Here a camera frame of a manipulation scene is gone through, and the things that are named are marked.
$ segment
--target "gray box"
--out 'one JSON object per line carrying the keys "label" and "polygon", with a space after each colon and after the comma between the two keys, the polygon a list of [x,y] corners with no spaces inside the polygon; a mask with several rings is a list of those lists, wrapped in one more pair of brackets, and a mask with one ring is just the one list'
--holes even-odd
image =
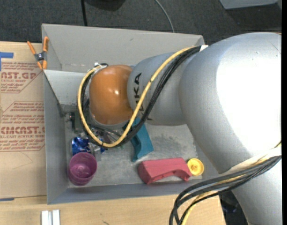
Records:
{"label": "gray box", "polygon": [[134,163],[133,147],[128,143],[102,154],[98,171],[86,186],[77,187],[67,177],[71,139],[75,136],[68,113],[76,110],[77,90],[88,69],[95,62],[135,65],[147,57],[203,45],[202,36],[48,24],[43,24],[42,36],[50,39],[48,68],[44,71],[48,203],[177,194],[202,179],[191,177],[189,182],[184,182],[169,177],[151,185],[142,182],[137,166],[143,160],[198,157],[186,125],[149,124],[146,127],[154,152]]}

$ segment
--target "purple cup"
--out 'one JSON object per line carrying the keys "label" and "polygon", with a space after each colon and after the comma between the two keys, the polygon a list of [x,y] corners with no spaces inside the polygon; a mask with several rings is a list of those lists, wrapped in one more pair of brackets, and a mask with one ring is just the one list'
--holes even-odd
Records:
{"label": "purple cup", "polygon": [[70,159],[68,178],[76,186],[84,186],[93,178],[97,169],[96,158],[87,152],[79,152]]}

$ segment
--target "black floor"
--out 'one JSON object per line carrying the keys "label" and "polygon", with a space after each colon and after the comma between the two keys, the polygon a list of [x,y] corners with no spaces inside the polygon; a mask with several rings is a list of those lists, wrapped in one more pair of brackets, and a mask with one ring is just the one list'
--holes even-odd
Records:
{"label": "black floor", "polygon": [[[219,0],[158,0],[175,32],[199,34],[210,45],[254,31],[282,32],[281,4],[225,10]],[[85,0],[88,26],[168,31],[154,0]],[[0,41],[42,42],[41,24],[83,26],[80,0],[0,0]],[[240,209],[226,213],[229,225],[245,225]]]}

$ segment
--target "pink plastic object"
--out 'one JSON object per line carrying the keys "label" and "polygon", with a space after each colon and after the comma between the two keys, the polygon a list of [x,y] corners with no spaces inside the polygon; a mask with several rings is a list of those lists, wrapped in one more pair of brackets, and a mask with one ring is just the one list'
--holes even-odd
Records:
{"label": "pink plastic object", "polygon": [[76,186],[84,186],[93,178],[97,169],[96,158],[87,152],[75,154],[68,168],[68,177]]}
{"label": "pink plastic object", "polygon": [[181,157],[143,161],[138,166],[138,173],[146,184],[173,175],[185,181],[188,181],[192,176],[188,165]]}

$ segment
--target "yellow cable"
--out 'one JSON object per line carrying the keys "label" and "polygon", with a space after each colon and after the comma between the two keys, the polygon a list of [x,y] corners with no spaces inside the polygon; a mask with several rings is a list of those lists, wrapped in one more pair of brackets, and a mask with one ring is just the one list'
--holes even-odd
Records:
{"label": "yellow cable", "polygon": [[[279,143],[278,145],[275,146],[275,148],[276,148],[276,147],[280,147],[280,146],[282,146],[282,142],[281,142],[281,141],[280,141],[280,143]],[[255,162],[253,165],[249,165],[249,166],[247,166],[246,168],[250,168],[250,167],[252,167],[252,166],[258,165],[258,164],[260,164],[260,163],[266,161],[267,159],[268,159],[267,157],[263,157],[263,158],[259,159],[257,162]],[[242,176],[243,176],[243,175],[240,175],[240,176],[237,176],[237,177],[234,177],[234,178],[231,178],[231,179],[226,179],[226,180],[224,180],[224,181],[217,182],[216,184],[223,184],[223,183],[226,183],[226,182],[231,182],[231,181],[233,181],[233,180],[239,179],[239,178],[242,177]],[[203,198],[203,197],[205,197],[205,196],[208,196],[208,195],[210,195],[210,194],[213,194],[213,193],[215,193],[215,192],[216,192],[216,191],[210,191],[210,192],[206,192],[206,193],[200,194],[200,195],[198,195],[198,196],[192,201],[192,203],[194,203],[195,201],[197,201],[197,200],[199,200],[199,199],[201,199],[201,198]],[[189,217],[190,213],[192,212],[193,208],[195,207],[195,205],[193,205],[193,206],[188,210],[187,214],[185,215],[185,217],[184,217],[184,219],[183,219],[183,221],[182,221],[182,225],[185,225],[185,224],[186,224],[186,222],[187,222],[187,220],[188,220],[188,217]]]}
{"label": "yellow cable", "polygon": [[[213,194],[215,193],[216,191],[210,191],[210,192],[206,192],[206,193],[203,193],[203,194],[200,194],[198,195],[193,201],[192,203],[194,203],[195,201],[205,197],[205,196],[208,196],[210,194]],[[193,208],[196,206],[196,204],[194,204],[187,212],[187,214],[185,215],[183,221],[182,221],[182,225],[185,225],[187,223],[187,220],[188,220],[188,217],[190,216],[190,213],[192,212]]]}
{"label": "yellow cable", "polygon": [[142,92],[142,95],[138,101],[138,104],[132,114],[132,117],[125,129],[125,131],[123,132],[123,134],[113,143],[105,143],[105,142],[102,142],[98,137],[96,137],[93,132],[90,130],[87,122],[86,122],[86,119],[84,118],[84,114],[83,114],[83,111],[82,111],[82,105],[81,105],[81,92],[82,92],[82,87],[85,83],[85,80],[91,76],[97,69],[99,69],[100,67],[96,67],[92,70],[90,70],[83,78],[83,80],[81,81],[81,84],[80,84],[80,87],[79,87],[79,91],[78,91],[78,110],[79,110],[79,113],[80,113],[80,118],[81,118],[81,121],[86,129],[86,131],[88,132],[88,134],[99,144],[99,145],[102,145],[106,148],[112,148],[112,147],[115,147],[116,145],[118,145],[125,137],[126,135],[128,134],[128,132],[130,131],[131,127],[132,127],[132,124],[134,122],[134,120],[136,119],[137,117],[137,114],[139,112],[139,109],[141,108],[141,105],[143,103],[143,100],[145,99],[145,96],[150,88],[150,86],[152,85],[152,82],[156,79],[156,77],[159,75],[159,73],[167,66],[167,64],[169,64],[169,62],[171,62],[175,57],[177,57],[178,55],[186,52],[187,50],[191,49],[192,47],[188,47],[188,48],[184,48],[176,53],[174,53],[173,55],[171,55],[168,59],[165,60],[165,62],[163,62],[161,64],[161,66],[155,71],[155,73],[153,74],[152,78],[150,79],[150,81],[147,83],[145,89],[143,90]]}

